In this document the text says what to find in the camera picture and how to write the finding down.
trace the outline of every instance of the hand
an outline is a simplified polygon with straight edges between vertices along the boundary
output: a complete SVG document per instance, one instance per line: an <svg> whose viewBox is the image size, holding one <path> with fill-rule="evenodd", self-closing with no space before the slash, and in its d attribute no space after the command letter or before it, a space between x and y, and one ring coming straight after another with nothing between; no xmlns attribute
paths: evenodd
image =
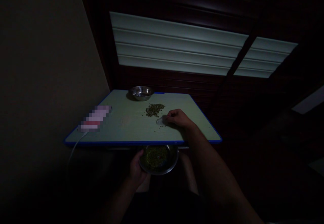
<svg viewBox="0 0 324 224"><path fill-rule="evenodd" d="M143 155L144 150L139 151L131 161L129 180L131 184L137 189L145 180L147 173L144 172L139 165L139 158Z"/></svg>
<svg viewBox="0 0 324 224"><path fill-rule="evenodd" d="M175 123L176 125L181 126L185 129L195 126L195 123L192 122L191 119L189 119L181 109L171 110L168 113L166 120L169 123Z"/></svg>

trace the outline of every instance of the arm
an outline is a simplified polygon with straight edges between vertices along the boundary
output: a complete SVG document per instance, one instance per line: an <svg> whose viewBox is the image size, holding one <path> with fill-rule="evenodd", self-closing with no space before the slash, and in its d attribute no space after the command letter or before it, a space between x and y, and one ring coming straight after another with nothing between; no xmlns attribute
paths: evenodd
<svg viewBox="0 0 324 224"><path fill-rule="evenodd" d="M120 223L131 203L137 188L144 182L147 173L142 171L138 161L143 155L143 150L139 151L131 161L130 174L124 180L121 187L108 200L100 210L98 218L101 223Z"/></svg>
<svg viewBox="0 0 324 224"><path fill-rule="evenodd" d="M217 205L212 207L219 209L218 215L226 214L225 220L234 223L263 223L225 162L197 125L181 109L171 110L167 121L185 129L192 156L201 169L206 197L212 205Z"/></svg>

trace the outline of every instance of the metal bowl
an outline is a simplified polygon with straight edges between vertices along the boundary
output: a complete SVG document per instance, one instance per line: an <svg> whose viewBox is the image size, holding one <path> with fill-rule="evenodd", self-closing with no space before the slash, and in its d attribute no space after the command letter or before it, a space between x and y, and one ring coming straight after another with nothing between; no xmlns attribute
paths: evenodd
<svg viewBox="0 0 324 224"><path fill-rule="evenodd" d="M163 161L161 161L161 163L158 164L158 166L152 167L150 164L148 164L147 154L149 152L152 152L153 148L155 148L158 151L162 147L166 148L165 152L167 152L167 154L165 158L162 159ZM150 173L152 175L163 175L170 172L176 165L179 158L179 150L178 147L175 145L160 145L160 146L152 145L152 146L144 146L143 149L144 149L144 154L143 156L141 156L139 160L139 164L145 172Z"/></svg>
<svg viewBox="0 0 324 224"><path fill-rule="evenodd" d="M146 101L154 94L154 90L146 86L136 86L129 89L128 93L133 95L138 101Z"/></svg>

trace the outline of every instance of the light green tabletop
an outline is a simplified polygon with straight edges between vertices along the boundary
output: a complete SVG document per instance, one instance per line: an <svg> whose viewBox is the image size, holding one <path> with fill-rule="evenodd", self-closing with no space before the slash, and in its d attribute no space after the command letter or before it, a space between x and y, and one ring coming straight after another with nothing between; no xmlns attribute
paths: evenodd
<svg viewBox="0 0 324 224"><path fill-rule="evenodd" d="M113 90L100 103L112 106L100 128L100 132L88 133L79 144L89 145L153 145L153 144L184 144L182 128L169 124L160 127L156 124L159 117L146 116L149 104L161 103L165 108L159 117L167 115L172 109L182 109L183 112L200 128L211 143L222 141L202 111L188 94L155 93L147 101L137 101L128 95L126 90ZM83 133L73 130L65 139L65 144L76 143Z"/></svg>

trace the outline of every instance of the dark wooden wall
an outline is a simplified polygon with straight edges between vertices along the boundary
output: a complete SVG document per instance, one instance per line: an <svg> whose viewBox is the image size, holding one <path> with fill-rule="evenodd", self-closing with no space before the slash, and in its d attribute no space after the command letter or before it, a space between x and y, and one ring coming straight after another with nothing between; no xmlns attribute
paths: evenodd
<svg viewBox="0 0 324 224"><path fill-rule="evenodd" d="M323 79L323 63L316 59L322 58L321 48L314 41L316 34L321 32L318 24L323 22L323 0L83 2L111 89L147 85L161 92L188 93L211 123L226 136L233 135L233 129L237 128L252 133ZM226 76L121 66L117 60L109 11L243 33L249 38ZM257 36L300 45L268 79L234 76Z"/></svg>

